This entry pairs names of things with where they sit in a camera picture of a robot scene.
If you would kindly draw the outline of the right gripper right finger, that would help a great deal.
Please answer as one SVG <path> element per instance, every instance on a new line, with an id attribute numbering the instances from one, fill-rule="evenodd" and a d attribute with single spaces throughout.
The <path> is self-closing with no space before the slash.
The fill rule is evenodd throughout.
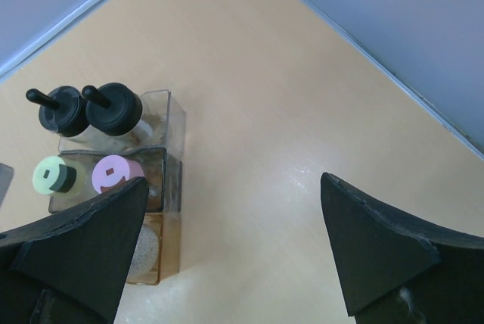
<path id="1" fill-rule="evenodd" d="M 339 177 L 321 208 L 348 315 L 357 323 L 481 323 L 483 239 L 422 220 Z"/>

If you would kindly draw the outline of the black cap bottle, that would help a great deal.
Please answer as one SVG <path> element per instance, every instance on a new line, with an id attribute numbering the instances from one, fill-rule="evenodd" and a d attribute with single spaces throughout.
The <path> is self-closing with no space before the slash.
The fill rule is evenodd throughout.
<path id="1" fill-rule="evenodd" d="M 161 124 L 147 102 L 121 83 L 85 86 L 82 96 L 88 122 L 127 148 L 145 143 Z"/>
<path id="2" fill-rule="evenodd" d="M 29 89 L 26 99 L 39 105 L 39 122 L 48 131 L 64 138 L 81 135 L 89 127 L 85 114 L 87 101 L 72 86 L 60 86 L 48 95 Z"/>

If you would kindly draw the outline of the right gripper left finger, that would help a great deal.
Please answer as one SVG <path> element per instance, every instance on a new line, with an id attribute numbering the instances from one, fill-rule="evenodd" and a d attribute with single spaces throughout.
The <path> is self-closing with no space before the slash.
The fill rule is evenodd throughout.
<path id="1" fill-rule="evenodd" d="M 144 221 L 138 177 L 1 233 L 3 323 L 112 323 Z"/>

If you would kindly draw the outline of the pink cap spice bottle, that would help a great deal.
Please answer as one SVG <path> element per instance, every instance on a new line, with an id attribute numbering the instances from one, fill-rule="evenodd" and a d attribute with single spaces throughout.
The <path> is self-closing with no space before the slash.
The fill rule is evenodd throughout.
<path id="1" fill-rule="evenodd" d="M 97 193 L 104 193 L 135 177 L 145 177 L 140 163 L 112 154 L 97 162 L 92 171 L 92 186 Z"/>

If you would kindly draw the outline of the green cap spice bottle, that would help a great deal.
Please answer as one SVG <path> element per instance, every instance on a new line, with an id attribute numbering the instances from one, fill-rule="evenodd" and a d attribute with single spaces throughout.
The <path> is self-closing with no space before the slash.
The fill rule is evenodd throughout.
<path id="1" fill-rule="evenodd" d="M 85 188 L 87 171 L 80 162 L 49 156 L 33 171 L 33 188 L 41 195 L 74 199 Z"/>

